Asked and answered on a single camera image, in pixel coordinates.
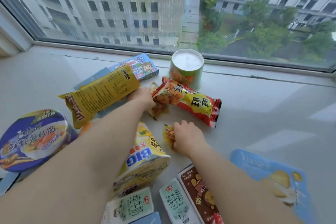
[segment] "can lid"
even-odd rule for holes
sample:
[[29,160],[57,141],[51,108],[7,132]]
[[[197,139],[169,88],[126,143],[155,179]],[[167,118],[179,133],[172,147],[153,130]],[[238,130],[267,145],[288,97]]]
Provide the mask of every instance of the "can lid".
[[0,139],[0,165],[23,172],[46,162],[62,145],[68,121],[60,112],[44,109],[19,117]]
[[174,52],[172,56],[174,65],[184,71],[195,71],[204,64],[202,55],[192,49],[180,49]]

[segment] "person's left hand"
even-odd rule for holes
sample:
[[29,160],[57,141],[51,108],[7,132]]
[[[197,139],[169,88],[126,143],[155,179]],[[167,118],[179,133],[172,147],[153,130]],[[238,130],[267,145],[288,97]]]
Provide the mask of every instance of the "person's left hand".
[[155,103],[152,99],[152,93],[147,87],[140,87],[126,97],[127,101],[138,100],[145,107],[146,111],[150,111]]

